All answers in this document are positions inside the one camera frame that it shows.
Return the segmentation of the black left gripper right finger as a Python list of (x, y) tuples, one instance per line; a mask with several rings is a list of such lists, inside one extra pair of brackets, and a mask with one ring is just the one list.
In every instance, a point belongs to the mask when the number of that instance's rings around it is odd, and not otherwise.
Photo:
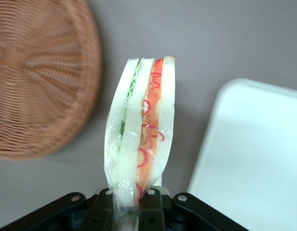
[(140, 203), (140, 231), (245, 231), (246, 228), (190, 193), (170, 197), (168, 190), (154, 187)]

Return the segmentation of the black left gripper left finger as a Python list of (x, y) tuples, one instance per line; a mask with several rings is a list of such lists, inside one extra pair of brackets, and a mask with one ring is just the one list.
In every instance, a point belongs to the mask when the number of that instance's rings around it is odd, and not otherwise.
[(109, 231), (113, 197), (103, 189), (91, 198), (69, 193), (0, 228), (0, 231)]

